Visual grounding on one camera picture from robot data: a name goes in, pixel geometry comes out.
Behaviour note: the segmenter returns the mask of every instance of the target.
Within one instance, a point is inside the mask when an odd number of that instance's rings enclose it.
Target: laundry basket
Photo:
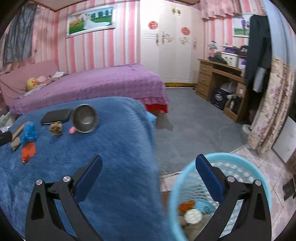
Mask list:
[[[205,157],[212,166],[220,168],[225,176],[233,176],[239,182],[253,183],[254,180],[259,179],[263,184],[269,210],[271,210],[272,201],[268,182],[263,173],[255,165],[240,156],[229,153],[212,153],[205,155]],[[206,210],[206,212],[209,214],[214,213],[219,206],[219,203],[212,199],[204,182],[198,174],[195,167],[195,160],[184,168],[170,194],[170,227],[177,241],[188,241],[179,223],[178,206],[181,203],[190,200],[196,201],[194,208],[200,211]],[[242,200],[237,201],[232,215],[221,236],[230,233],[237,219],[241,206]]]

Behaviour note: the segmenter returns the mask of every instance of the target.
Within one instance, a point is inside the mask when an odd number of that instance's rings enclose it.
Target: stainless steel bowl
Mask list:
[[[98,127],[99,115],[93,107],[82,104],[76,107],[71,115],[75,129],[82,133],[92,132]]]

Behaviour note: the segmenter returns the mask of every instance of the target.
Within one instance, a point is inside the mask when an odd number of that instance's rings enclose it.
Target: orange toy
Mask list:
[[[180,214],[185,214],[188,210],[192,209],[195,205],[195,201],[188,201],[185,203],[182,203],[178,207],[178,211]]]
[[[22,161],[28,162],[29,158],[36,154],[35,142],[28,142],[22,147]]]

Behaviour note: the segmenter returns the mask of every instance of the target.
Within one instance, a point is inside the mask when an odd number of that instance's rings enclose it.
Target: gray carpet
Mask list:
[[[157,118],[155,138],[162,175],[181,171],[198,154],[230,152],[247,143],[242,125],[195,94],[167,88],[169,113]]]

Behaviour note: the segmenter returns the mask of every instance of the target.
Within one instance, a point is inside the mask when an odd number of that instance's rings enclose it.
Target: yellow baseboard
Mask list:
[[[186,86],[186,87],[195,87],[196,84],[188,84],[188,83],[165,83],[166,87],[181,87],[181,86]]]

